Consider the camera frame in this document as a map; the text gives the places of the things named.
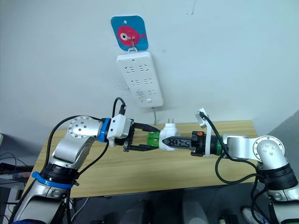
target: green part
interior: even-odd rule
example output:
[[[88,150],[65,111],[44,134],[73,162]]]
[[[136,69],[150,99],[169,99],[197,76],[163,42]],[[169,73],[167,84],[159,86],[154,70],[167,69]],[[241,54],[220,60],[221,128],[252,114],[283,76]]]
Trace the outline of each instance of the green part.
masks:
[[[221,144],[219,141],[217,141],[217,154],[216,155],[220,155],[221,154]]]
[[[159,147],[159,136],[160,132],[149,132],[147,140],[148,146]]]

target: fish sticker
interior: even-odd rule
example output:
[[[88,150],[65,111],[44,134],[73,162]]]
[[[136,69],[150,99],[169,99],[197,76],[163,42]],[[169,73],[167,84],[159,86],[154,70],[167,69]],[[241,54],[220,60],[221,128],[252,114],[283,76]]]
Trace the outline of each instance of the fish sticker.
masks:
[[[121,26],[117,30],[117,36],[119,37],[122,44],[132,47],[139,42],[139,39],[145,38],[145,34],[140,35],[136,30],[129,26]]]
[[[121,49],[127,51],[133,45],[137,50],[149,47],[143,19],[138,15],[114,16],[111,25]]]

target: blue sticker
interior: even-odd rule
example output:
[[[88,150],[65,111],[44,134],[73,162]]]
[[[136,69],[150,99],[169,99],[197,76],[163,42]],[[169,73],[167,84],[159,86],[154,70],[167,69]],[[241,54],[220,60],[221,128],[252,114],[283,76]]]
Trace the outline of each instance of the blue sticker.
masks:
[[[115,16],[111,19],[111,25],[121,49],[127,51],[133,45],[137,50],[149,47],[144,21],[140,16]]]

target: pink fish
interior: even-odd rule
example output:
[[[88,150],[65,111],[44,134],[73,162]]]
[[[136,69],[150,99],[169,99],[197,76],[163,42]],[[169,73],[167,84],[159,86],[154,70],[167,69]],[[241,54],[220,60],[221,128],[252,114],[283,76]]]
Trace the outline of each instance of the pink fish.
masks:
[[[136,45],[139,42],[140,37],[145,38],[145,34],[140,35],[136,30],[129,26],[119,27],[117,30],[117,36],[122,44],[129,47],[133,46],[132,41],[134,42],[134,45]]]

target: blue ring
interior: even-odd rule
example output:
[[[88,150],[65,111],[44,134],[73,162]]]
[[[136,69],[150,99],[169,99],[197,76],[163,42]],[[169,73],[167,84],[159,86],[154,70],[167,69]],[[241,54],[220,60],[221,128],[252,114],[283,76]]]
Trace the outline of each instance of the blue ring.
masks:
[[[72,188],[72,184],[65,184],[65,183],[55,183],[51,181],[47,181],[43,179],[38,172],[33,172],[31,175],[33,178],[37,179],[38,182],[56,188],[63,188],[63,189],[70,189]]]
[[[98,137],[98,141],[100,141],[100,142],[105,142],[105,131],[107,129],[109,121],[111,121],[111,118],[105,118],[105,121],[104,121],[103,126],[101,128],[101,133]]]

